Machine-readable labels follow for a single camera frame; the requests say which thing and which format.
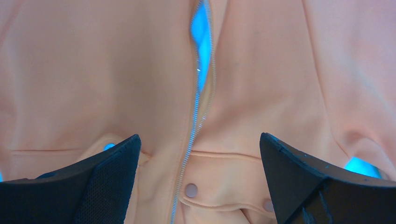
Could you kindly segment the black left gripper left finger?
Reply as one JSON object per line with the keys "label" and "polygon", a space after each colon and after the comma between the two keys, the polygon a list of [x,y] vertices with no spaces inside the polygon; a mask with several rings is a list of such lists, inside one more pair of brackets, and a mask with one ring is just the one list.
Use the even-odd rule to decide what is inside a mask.
{"label": "black left gripper left finger", "polygon": [[35,179],[0,184],[3,224],[122,224],[133,190],[141,139]]}

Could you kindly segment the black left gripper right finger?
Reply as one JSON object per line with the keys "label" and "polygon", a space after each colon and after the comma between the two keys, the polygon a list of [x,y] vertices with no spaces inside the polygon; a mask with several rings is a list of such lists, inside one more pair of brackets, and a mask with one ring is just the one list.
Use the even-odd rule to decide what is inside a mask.
{"label": "black left gripper right finger", "polygon": [[280,224],[393,224],[396,184],[332,165],[269,133],[260,151]]}

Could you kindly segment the orange zip jacket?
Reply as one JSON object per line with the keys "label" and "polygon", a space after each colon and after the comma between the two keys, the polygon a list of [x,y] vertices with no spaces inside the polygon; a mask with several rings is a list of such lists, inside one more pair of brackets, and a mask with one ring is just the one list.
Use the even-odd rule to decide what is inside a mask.
{"label": "orange zip jacket", "polygon": [[3,0],[0,171],[133,134],[127,224],[272,224],[268,132],[396,178],[393,0]]}

